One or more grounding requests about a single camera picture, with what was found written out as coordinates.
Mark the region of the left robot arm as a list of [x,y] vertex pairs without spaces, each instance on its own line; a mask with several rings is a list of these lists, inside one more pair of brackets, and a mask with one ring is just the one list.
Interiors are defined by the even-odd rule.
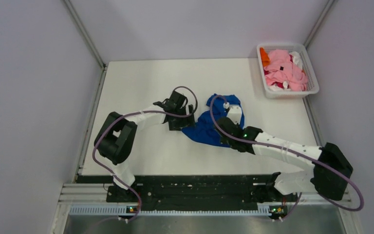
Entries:
[[117,112],[108,114],[94,140],[92,159],[110,173],[113,183],[119,188],[118,195],[124,201],[132,201],[136,197],[137,204],[142,204],[141,196],[133,186],[135,176],[126,163],[136,134],[160,124],[168,124],[171,131],[194,126],[197,107],[198,103],[190,104],[185,95],[174,89],[169,98],[156,101],[140,111],[124,115]]

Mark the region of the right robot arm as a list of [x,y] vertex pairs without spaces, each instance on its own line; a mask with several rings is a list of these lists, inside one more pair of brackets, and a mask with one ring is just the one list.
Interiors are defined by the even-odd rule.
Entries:
[[353,167],[337,145],[292,143],[256,127],[242,129],[227,117],[218,119],[214,128],[221,137],[221,143],[234,150],[267,156],[300,168],[299,172],[274,173],[273,182],[266,187],[270,200],[279,201],[285,195],[305,192],[317,192],[334,201],[342,200],[348,182],[325,167],[328,165],[345,177],[351,177]]

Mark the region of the blue panda t shirt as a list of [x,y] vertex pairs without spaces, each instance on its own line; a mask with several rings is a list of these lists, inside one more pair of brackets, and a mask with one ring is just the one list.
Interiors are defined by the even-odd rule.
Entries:
[[[227,117],[223,97],[218,97],[214,100],[212,105],[212,113],[216,121],[221,117]],[[189,139],[198,143],[229,148],[229,145],[221,144],[221,137],[214,128],[214,124],[210,116],[210,110],[204,111],[198,117],[195,126],[183,128],[182,133]]]

